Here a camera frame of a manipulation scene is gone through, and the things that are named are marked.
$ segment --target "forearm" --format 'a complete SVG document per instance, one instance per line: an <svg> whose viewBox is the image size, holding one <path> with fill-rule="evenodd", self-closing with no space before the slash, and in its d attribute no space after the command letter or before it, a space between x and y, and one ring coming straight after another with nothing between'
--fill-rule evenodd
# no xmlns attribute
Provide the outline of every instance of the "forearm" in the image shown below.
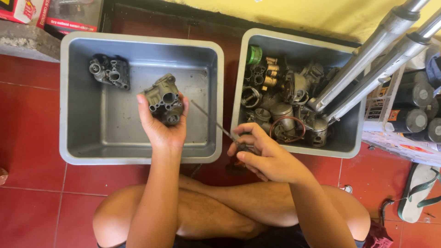
<svg viewBox="0 0 441 248"><path fill-rule="evenodd" d="M309 171L301 181L290 184L290 189L300 227L311 248L356 247L345 220Z"/></svg>
<svg viewBox="0 0 441 248"><path fill-rule="evenodd" d="M172 247L177 228L182 149L153 149L146 189L133 217L128 248Z"/></svg>

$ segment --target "person's left hand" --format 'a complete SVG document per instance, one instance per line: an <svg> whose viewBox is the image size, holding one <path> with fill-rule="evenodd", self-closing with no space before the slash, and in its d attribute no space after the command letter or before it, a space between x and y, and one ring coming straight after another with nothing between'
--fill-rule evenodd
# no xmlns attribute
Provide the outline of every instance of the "person's left hand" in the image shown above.
<svg viewBox="0 0 441 248"><path fill-rule="evenodd" d="M179 98L184 106L178 124L166 127L161 121L154 118L149 110L149 103L143 94L136 95L138 99L138 111L141 118L142 127L150 139L152 148L155 147L177 147L183 148L185 137L187 136L187 114L190 103L187 97L179 92Z"/></svg>

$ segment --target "leg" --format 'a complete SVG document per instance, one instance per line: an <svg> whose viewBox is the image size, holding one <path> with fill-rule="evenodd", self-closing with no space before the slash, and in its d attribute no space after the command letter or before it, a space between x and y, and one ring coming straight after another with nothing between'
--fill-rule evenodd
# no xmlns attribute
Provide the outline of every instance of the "leg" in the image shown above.
<svg viewBox="0 0 441 248"><path fill-rule="evenodd" d="M286 183L261 182L213 187L180 175L179 187L208 195L265 225L288 227L299 223L291 190ZM354 239L364 240L370 228L367 210L351 194L329 185L322 187L334 207L346 220Z"/></svg>
<svg viewBox="0 0 441 248"><path fill-rule="evenodd" d="M93 231L101 247L115 247L126 241L144 188L145 184L122 188L99 205L93 217ZM250 239L266 228L211 197L185 189L179 190L176 234L181 237Z"/></svg>

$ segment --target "screwdriver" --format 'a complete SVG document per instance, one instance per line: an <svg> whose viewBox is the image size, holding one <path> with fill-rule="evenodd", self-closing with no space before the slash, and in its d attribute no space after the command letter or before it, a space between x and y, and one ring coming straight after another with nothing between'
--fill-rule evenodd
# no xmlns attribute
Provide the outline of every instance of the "screwdriver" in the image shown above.
<svg viewBox="0 0 441 248"><path fill-rule="evenodd" d="M234 142L234 144L236 144L237 151L247 151L247 152L251 152L252 154L255 154L254 151L252 151L249 147L247 147L247 144L240 143L239 141L237 141L227 130L225 130L218 122L216 122L215 119L213 119L207 112L205 112L199 105L197 105L196 102L194 102L193 100L191 100L191 102L196 106L196 108L198 108L202 113L204 113L209 120L216 123L216 125L222 130L222 132L224 132L224 134L228 136Z"/></svg>

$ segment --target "sandal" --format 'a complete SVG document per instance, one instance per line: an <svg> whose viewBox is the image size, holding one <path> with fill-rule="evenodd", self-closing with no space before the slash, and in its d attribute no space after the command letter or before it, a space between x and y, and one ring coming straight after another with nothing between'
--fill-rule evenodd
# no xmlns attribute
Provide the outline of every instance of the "sandal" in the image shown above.
<svg viewBox="0 0 441 248"><path fill-rule="evenodd" d="M422 209L441 201L441 196L426 199L435 182L441 183L440 168L425 164L413 164L407 179L403 198L398 206L398 216L409 223L418 221Z"/></svg>

